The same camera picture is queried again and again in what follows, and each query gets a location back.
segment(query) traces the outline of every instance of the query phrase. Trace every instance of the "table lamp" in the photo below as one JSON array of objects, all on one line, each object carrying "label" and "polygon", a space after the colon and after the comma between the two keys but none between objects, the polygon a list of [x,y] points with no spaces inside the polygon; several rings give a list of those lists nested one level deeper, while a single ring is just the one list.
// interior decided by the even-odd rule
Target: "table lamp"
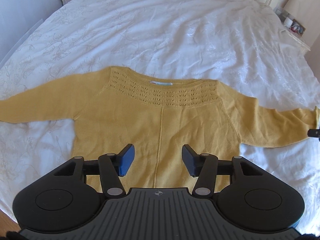
[{"label": "table lamp", "polygon": [[292,20],[297,17],[299,11],[299,1],[298,0],[289,0],[283,8],[288,16],[284,21],[284,25],[288,28],[292,25]]}]

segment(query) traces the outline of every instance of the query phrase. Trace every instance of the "framed photo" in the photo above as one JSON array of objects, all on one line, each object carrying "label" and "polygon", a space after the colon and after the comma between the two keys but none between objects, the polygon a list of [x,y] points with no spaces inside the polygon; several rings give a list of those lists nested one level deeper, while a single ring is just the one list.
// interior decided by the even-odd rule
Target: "framed photo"
[{"label": "framed photo", "polygon": [[300,36],[306,31],[306,28],[302,26],[296,19],[293,20],[291,28],[293,32],[299,34]]}]

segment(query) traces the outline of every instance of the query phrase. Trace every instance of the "gray ridged plate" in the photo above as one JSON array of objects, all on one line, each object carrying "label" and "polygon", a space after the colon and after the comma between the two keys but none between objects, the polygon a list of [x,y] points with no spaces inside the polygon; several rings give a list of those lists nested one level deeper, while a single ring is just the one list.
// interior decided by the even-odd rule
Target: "gray ridged plate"
[{"label": "gray ridged plate", "polygon": [[294,240],[295,229],[281,233],[247,232],[225,221],[208,199],[186,188],[133,188],[106,201],[101,212],[81,228],[60,234],[23,229],[29,240]]}]

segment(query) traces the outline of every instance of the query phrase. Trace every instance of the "sweater neckline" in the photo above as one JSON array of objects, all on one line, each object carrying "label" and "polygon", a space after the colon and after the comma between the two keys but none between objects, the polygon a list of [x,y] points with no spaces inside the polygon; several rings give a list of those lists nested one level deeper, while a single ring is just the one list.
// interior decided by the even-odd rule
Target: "sweater neckline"
[{"label": "sweater neckline", "polygon": [[107,86],[143,104],[161,108],[192,108],[218,101],[217,80],[159,79],[127,67],[111,67]]}]

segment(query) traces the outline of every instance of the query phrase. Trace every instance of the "bed sheet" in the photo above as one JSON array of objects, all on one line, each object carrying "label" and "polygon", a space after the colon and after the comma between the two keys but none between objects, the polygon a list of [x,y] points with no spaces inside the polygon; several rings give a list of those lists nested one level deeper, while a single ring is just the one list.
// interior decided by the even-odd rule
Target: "bed sheet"
[{"label": "bed sheet", "polygon": [[[300,50],[271,8],[254,0],[72,0],[0,70],[0,99],[109,65],[157,78],[218,79],[278,110],[320,106],[320,84]],[[5,213],[14,218],[15,195],[68,160],[74,136],[72,120],[0,122]],[[241,153],[302,194],[298,230],[320,234],[319,141],[242,145]]]}]

